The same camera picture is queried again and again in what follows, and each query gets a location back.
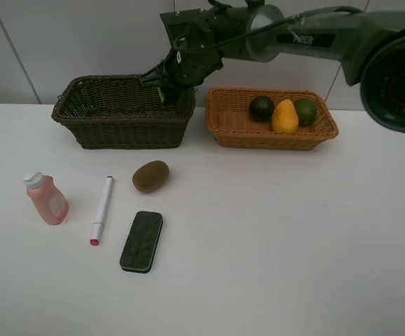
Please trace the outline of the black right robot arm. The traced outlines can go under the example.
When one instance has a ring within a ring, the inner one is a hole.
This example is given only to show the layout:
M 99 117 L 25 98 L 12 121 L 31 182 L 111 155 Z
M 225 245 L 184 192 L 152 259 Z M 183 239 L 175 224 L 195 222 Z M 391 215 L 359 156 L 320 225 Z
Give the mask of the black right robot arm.
M 142 74 L 165 103 L 201 85 L 223 60 L 270 62 L 281 53 L 336 60 L 348 85 L 360 86 L 366 112 L 405 133 L 405 11 L 364 12 L 332 6 L 284 16 L 263 1 L 161 14 L 171 49 Z

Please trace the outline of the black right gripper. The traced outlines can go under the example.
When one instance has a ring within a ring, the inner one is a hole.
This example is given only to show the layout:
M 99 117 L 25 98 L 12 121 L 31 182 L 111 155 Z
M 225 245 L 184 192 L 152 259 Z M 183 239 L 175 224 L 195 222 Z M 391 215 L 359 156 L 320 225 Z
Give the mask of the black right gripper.
M 184 90 L 201 85 L 213 72 L 223 68 L 222 56 L 209 24 L 196 20 L 173 41 L 169 54 L 156 67 L 140 75 L 144 86 Z

